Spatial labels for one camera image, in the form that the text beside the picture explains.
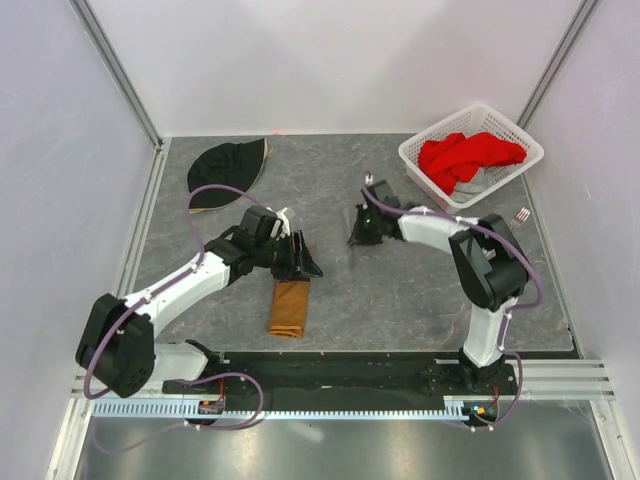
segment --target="plastic laundry basket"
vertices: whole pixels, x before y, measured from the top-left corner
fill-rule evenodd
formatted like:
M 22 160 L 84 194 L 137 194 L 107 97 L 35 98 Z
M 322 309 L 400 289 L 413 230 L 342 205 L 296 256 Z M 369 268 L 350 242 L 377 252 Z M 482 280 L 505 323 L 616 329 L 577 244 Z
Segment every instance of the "plastic laundry basket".
M 527 151 L 524 162 L 509 167 L 485 169 L 485 177 L 491 178 L 492 185 L 465 203 L 458 203 L 444 193 L 418 167 L 418 155 L 427 140 L 444 140 L 450 133 L 462 132 L 469 137 L 480 132 L 490 132 L 498 138 L 518 143 Z M 400 145 L 400 157 L 407 164 L 407 174 L 447 213 L 455 213 L 479 202 L 497 189 L 506 185 L 544 156 L 544 150 L 531 135 L 501 113 L 487 105 L 476 103 L 445 118 L 432 127 L 418 133 Z

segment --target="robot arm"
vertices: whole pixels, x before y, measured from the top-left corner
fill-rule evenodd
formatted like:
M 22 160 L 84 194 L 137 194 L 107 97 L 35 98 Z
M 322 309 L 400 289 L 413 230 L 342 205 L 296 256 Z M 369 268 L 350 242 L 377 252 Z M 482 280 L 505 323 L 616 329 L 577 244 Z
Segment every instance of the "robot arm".
M 111 294 L 100 297 L 76 351 L 77 363 L 88 368 L 106 332 L 127 310 L 140 305 L 108 340 L 94 375 L 123 398 L 148 381 L 198 378 L 211 352 L 194 341 L 167 345 L 155 344 L 155 338 L 189 307 L 255 267 L 271 269 L 278 280 L 322 276 L 302 232 L 290 233 L 283 213 L 253 206 L 239 226 L 205 245 L 204 256 L 194 257 L 154 285 L 122 299 Z
M 367 192 L 383 204 L 398 209 L 400 201 L 389 184 L 382 180 L 365 186 Z M 484 235 L 449 219 L 413 214 L 394 215 L 365 202 L 357 205 L 357 218 L 351 245 L 375 245 L 384 237 L 423 243 L 453 256 L 460 282 L 472 302 L 469 334 L 461 350 L 464 362 L 480 378 L 483 370 L 500 362 L 501 325 L 506 311 L 518 301 L 529 276 L 524 267 L 503 246 Z M 424 206 L 405 206 L 415 212 L 429 211 Z M 506 238 L 519 250 L 505 221 L 498 215 L 465 218 Z

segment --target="purple cable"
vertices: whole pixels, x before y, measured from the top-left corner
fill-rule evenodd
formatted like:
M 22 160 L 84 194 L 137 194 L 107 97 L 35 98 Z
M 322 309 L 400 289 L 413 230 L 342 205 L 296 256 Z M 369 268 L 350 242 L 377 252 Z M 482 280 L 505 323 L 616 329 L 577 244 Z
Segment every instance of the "purple cable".
M 189 228 L 191 229 L 191 233 L 193 234 L 193 237 L 195 238 L 196 243 L 198 244 L 199 255 L 198 255 L 198 259 L 196 260 L 197 266 L 200 266 L 200 264 L 204 260 L 205 249 L 204 249 L 204 242 L 202 241 L 202 237 L 200 236 L 200 233 L 198 233 L 198 230 L 196 229 L 189 215 L 189 204 L 191 203 L 191 199 L 196 194 L 200 192 L 204 192 L 205 190 L 228 190 L 230 192 L 237 193 L 238 195 L 242 195 L 243 197 L 248 198 L 249 200 L 251 200 L 253 203 L 255 203 L 260 207 L 266 208 L 262 203 L 256 200 L 253 196 L 249 195 L 247 192 L 243 192 L 242 190 L 239 190 L 237 188 L 230 187 L 229 185 L 221 185 L 221 184 L 214 183 L 211 185 L 204 185 L 202 187 L 196 188 L 193 192 L 191 192 L 187 196 L 184 202 L 184 205 L 185 205 L 184 208 L 185 208 L 185 214 L 187 219 L 187 225 L 189 225 Z M 187 268 L 185 271 L 183 271 L 179 275 L 176 275 L 171 280 L 168 280 L 166 283 L 163 283 L 158 288 L 156 288 L 153 292 L 151 292 L 151 297 L 155 297 L 160 293 L 164 292 L 165 290 L 167 290 L 168 288 L 171 288 L 173 285 L 175 285 L 182 279 L 191 275 L 191 273 L 193 273 L 193 270 L 191 268 Z M 129 307 L 122 315 L 120 315 L 120 318 L 118 318 L 114 322 L 111 328 L 107 331 L 102 341 L 98 344 L 98 348 L 96 348 L 96 351 L 94 352 L 93 357 L 91 357 L 91 361 L 89 362 L 89 366 L 87 367 L 87 373 L 85 374 L 84 384 L 82 387 L 84 396 L 87 397 L 89 400 L 96 400 L 110 391 L 108 388 L 106 388 L 98 393 L 91 392 L 91 379 L 93 378 L 93 372 L 95 371 L 96 365 L 98 365 L 98 361 L 100 360 L 100 357 L 102 356 L 105 349 L 107 348 L 107 345 L 111 340 L 111 338 L 113 338 L 113 336 L 120 329 L 122 324 L 124 324 L 124 322 L 127 321 L 129 316 L 131 316 L 133 312 L 135 312 L 138 308 L 140 308 L 145 303 L 146 303 L 146 299 L 141 298 L 136 303 L 134 303 L 131 307 Z
M 370 172 L 365 172 L 365 178 L 371 176 Z M 502 417 L 500 417 L 499 419 L 497 419 L 493 425 L 491 425 L 491 428 L 496 427 L 498 425 L 500 425 L 502 422 L 504 422 L 513 412 L 513 409 L 515 408 L 516 404 L 518 403 L 518 400 L 520 400 L 520 395 L 522 394 L 522 384 L 524 381 L 524 369 L 522 367 L 522 358 L 520 357 L 520 354 L 516 351 L 511 351 L 511 350 L 504 350 L 504 338 L 507 334 L 507 326 L 509 323 L 509 313 L 511 313 L 511 311 L 513 310 L 520 310 L 520 309 L 525 309 L 525 308 L 535 308 L 538 305 L 540 305 L 540 303 L 542 302 L 542 283 L 540 282 L 540 277 L 538 276 L 538 274 L 536 273 L 536 271 L 533 269 L 533 267 L 531 266 L 531 264 L 527 261 L 527 259 L 525 258 L 525 256 L 520 253 L 520 251 L 511 244 L 511 242 L 509 242 L 506 238 L 504 238 L 502 235 L 497 234 L 496 232 L 489 230 L 487 228 L 484 228 L 480 225 L 476 225 L 475 223 L 471 223 L 468 222 L 464 219 L 457 219 L 455 216 L 453 215 L 449 215 L 448 213 L 441 213 L 441 212 L 434 212 L 434 211 L 428 211 L 428 212 L 424 212 L 424 211 L 410 211 L 410 210 L 402 210 L 400 208 L 393 208 L 390 207 L 388 205 L 385 205 L 384 203 L 382 203 L 381 201 L 379 201 L 378 199 L 376 199 L 371 192 L 369 192 L 369 190 L 367 190 L 366 188 L 362 189 L 362 193 L 364 194 L 364 196 L 366 197 L 367 201 L 371 202 L 373 205 L 375 205 L 376 207 L 380 208 L 381 210 L 385 210 L 389 213 L 393 213 L 395 215 L 417 215 L 417 216 L 421 216 L 421 217 L 436 217 L 436 218 L 443 218 L 445 220 L 450 220 L 454 223 L 457 223 L 459 225 L 463 225 L 467 228 L 470 228 L 472 230 L 476 230 L 477 232 L 480 232 L 490 238 L 493 238 L 494 240 L 496 240 L 497 242 L 499 242 L 504 248 L 506 248 L 507 250 L 509 250 L 509 252 L 511 252 L 517 259 L 518 261 L 522 264 L 522 266 L 524 267 L 524 269 L 527 271 L 527 273 L 529 274 L 529 277 L 531 277 L 531 279 L 533 280 L 533 283 L 536 286 L 536 291 L 537 291 L 537 297 L 533 302 L 530 303 L 523 303 L 521 305 L 514 305 L 513 307 L 508 308 L 507 310 L 505 310 L 505 316 L 502 319 L 502 322 L 500 323 L 500 330 L 498 333 L 498 345 L 497 347 L 500 348 L 502 350 L 502 352 L 505 355 L 509 355 L 512 357 L 515 357 L 517 363 L 518 363 L 518 375 L 519 375 L 519 382 L 518 382 L 518 389 L 516 390 L 516 394 L 513 397 L 513 402 L 511 403 L 511 405 L 509 406 L 509 408 L 507 409 L 507 411 L 504 413 L 504 415 Z M 486 427 L 475 427 L 476 431 L 487 431 L 490 430 L 489 426 Z
M 149 435 L 148 437 L 143 438 L 142 440 L 139 440 L 127 447 L 119 448 L 118 450 L 111 450 L 101 445 L 96 438 L 95 427 L 91 434 L 91 440 L 95 445 L 95 447 L 100 451 L 100 453 L 103 453 L 104 455 L 120 455 L 128 451 L 131 451 L 134 448 L 138 448 L 140 445 L 144 445 L 145 443 L 151 440 L 154 440 L 159 436 L 164 435 L 167 432 L 176 430 L 177 428 L 180 428 L 180 427 L 194 427 L 194 428 L 199 427 L 201 430 L 204 430 L 204 429 L 206 430 L 241 430 L 243 428 L 252 426 L 255 423 L 255 421 L 258 419 L 260 414 L 262 413 L 262 409 L 264 407 L 264 391 L 262 390 L 262 387 L 260 386 L 258 381 L 252 376 L 247 375 L 246 373 L 228 372 L 228 373 L 220 373 L 218 375 L 212 375 L 211 377 L 203 378 L 200 380 L 176 380 L 176 381 L 184 385 L 201 385 L 203 383 L 220 380 L 221 378 L 244 378 L 245 380 L 249 380 L 256 387 L 256 390 L 258 391 L 258 396 L 260 397 L 258 408 L 256 409 L 255 413 L 251 415 L 251 417 L 245 420 L 244 422 L 240 422 L 235 425 L 215 425 L 215 424 L 214 425 L 192 425 L 190 423 L 185 423 L 185 422 L 172 423 L 171 425 L 167 425 L 166 427 L 161 428 L 160 430 Z
M 258 390 L 258 396 L 260 397 L 260 400 L 258 402 L 258 408 L 254 412 L 254 414 L 251 415 L 251 417 L 246 419 L 244 422 L 240 422 L 236 425 L 201 425 L 200 428 L 203 428 L 206 430 L 240 430 L 242 428 L 253 425 L 254 422 L 258 419 L 258 417 L 262 413 L 262 409 L 264 408 L 264 391 L 262 390 L 262 387 L 260 386 L 260 384 L 257 382 L 255 378 L 245 373 L 236 373 L 236 372 L 220 373 L 218 375 L 212 375 L 211 377 L 202 378 L 200 380 L 178 380 L 178 382 L 182 383 L 183 385 L 193 386 L 193 385 L 201 385 L 207 382 L 213 382 L 215 380 L 220 380 L 221 378 L 228 378 L 228 377 L 244 378 L 245 380 L 249 380 L 251 383 L 253 383 L 253 386 L 256 387 L 256 390 Z

